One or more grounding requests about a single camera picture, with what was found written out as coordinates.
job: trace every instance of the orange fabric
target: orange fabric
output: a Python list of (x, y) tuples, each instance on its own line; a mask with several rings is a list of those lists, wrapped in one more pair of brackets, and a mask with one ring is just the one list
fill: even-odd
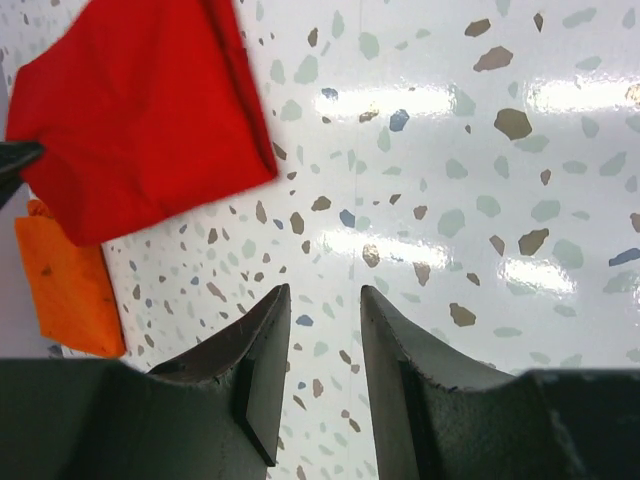
[(126, 347), (102, 249), (73, 245), (40, 200), (30, 200), (27, 210), (15, 230), (40, 332), (75, 350), (122, 356)]

